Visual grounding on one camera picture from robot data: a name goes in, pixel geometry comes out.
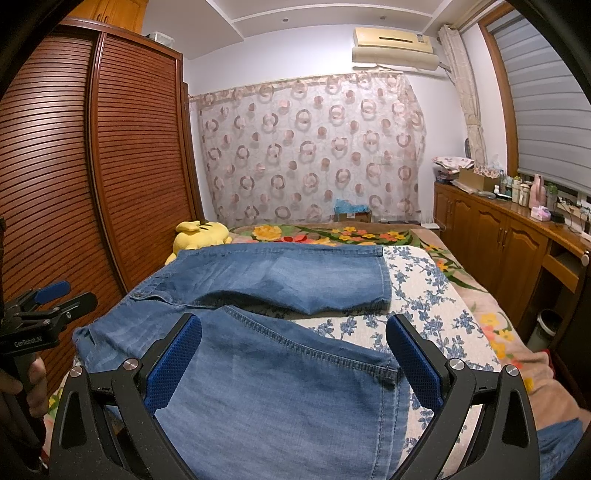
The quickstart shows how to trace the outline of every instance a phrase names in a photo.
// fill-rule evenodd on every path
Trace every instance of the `circle pattern curtain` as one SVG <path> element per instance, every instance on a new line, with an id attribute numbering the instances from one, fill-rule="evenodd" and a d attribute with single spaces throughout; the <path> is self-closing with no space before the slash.
<path id="1" fill-rule="evenodd" d="M 423 112 L 406 76 L 359 72 L 197 98 L 219 222 L 331 221 L 335 201 L 419 219 Z"/>

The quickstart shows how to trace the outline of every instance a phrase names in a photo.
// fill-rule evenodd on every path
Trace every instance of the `ceiling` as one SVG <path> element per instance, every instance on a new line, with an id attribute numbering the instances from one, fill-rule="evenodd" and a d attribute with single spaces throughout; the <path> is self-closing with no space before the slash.
<path id="1" fill-rule="evenodd" d="M 143 35 L 159 31 L 189 60 L 275 30 L 376 25 L 437 35 L 486 0 L 150 0 Z"/>

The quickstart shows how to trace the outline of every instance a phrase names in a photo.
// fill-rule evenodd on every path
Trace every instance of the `wardrobe door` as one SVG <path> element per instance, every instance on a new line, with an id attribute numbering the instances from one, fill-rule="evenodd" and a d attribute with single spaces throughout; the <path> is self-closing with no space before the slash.
<path id="1" fill-rule="evenodd" d="M 94 164 L 107 236 L 127 289 L 164 265 L 196 218 L 181 116 L 180 56 L 103 35 Z"/>
<path id="2" fill-rule="evenodd" d="M 0 102 L 0 216 L 6 219 L 5 298 L 67 280 L 73 297 L 92 291 L 97 310 L 73 322 L 45 351 L 49 391 L 72 365 L 72 329 L 120 298 L 89 186 L 85 96 L 94 52 L 89 34 L 47 37 Z"/>

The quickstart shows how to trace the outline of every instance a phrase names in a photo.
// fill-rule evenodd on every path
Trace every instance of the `pink bottle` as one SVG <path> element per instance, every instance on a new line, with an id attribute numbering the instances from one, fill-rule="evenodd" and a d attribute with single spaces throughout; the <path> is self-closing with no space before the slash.
<path id="1" fill-rule="evenodd" d="M 534 184 L 531 186 L 530 208 L 546 205 L 546 187 L 544 187 L 544 177 L 536 175 Z"/>

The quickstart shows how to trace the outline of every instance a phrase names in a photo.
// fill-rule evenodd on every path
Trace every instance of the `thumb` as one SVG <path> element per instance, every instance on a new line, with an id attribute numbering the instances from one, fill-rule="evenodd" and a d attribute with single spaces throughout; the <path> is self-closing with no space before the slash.
<path id="1" fill-rule="evenodd" d="M 0 370 L 0 391 L 10 395 L 16 395 L 22 390 L 22 383 Z"/>

